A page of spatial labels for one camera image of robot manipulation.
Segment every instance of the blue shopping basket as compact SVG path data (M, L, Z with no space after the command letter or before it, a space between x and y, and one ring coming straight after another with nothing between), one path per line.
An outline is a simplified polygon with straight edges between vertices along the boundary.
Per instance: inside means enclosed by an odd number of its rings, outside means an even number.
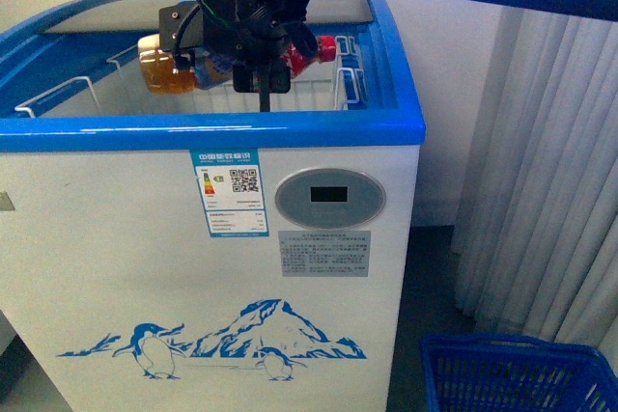
M504 335L421 341L428 412L618 412L618 380L589 346Z

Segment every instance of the red bottle cap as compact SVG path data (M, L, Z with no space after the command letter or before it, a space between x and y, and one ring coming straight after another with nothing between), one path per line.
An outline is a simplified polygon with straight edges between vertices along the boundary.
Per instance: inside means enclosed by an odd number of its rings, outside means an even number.
M337 44L334 36L318 36L318 60L333 62L337 57Z

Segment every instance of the white wall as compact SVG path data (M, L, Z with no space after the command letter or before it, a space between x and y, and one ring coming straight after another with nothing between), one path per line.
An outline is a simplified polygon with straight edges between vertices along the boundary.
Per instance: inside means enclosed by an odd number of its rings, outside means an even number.
M69 0L2 0L0 30ZM387 0L428 124L413 223L453 224L501 8L461 0Z
M412 225L451 225L503 8L464 0L387 2L427 123Z

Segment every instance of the freezer label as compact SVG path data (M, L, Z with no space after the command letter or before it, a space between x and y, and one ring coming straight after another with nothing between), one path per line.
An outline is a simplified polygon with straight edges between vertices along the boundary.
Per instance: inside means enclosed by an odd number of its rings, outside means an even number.
M284 277L368 277L371 232L280 231Z
M192 151L212 237L268 236L258 151Z

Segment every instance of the plastic bottle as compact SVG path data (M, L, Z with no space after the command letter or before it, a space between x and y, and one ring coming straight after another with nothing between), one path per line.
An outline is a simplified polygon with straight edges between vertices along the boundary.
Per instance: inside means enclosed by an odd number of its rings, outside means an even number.
M297 78L303 71L313 63L332 62L337 56L337 45L333 36L317 36L318 54L313 58L300 55L300 52L292 44L281 56L281 61L290 69L290 78Z
M290 68L291 79L298 77L313 63L332 62L337 55L335 38L318 36L318 54L303 57L293 44L288 46L281 61ZM139 63L146 87L154 94L183 94L195 89L207 90L232 79L235 58L222 54L196 56L194 69L174 72L171 54L159 49L159 36L154 34L139 40Z
M197 79L191 70L174 73L174 58L159 48L158 34L140 39L137 54L144 82L153 94L184 94L197 88Z

